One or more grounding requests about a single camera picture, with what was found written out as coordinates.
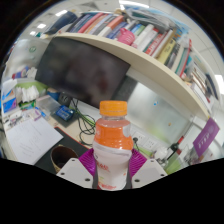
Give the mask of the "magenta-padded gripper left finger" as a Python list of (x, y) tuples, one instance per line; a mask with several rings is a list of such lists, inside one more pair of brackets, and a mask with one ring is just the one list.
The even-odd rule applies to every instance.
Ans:
[(57, 175), (78, 186), (96, 189), (98, 177), (94, 150), (88, 150), (79, 158), (70, 158)]

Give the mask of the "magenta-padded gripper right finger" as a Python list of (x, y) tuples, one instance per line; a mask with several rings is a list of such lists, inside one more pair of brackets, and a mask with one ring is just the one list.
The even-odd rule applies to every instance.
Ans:
[(166, 175), (167, 173), (155, 159), (147, 159), (136, 149), (132, 150), (128, 169), (128, 188), (144, 187)]

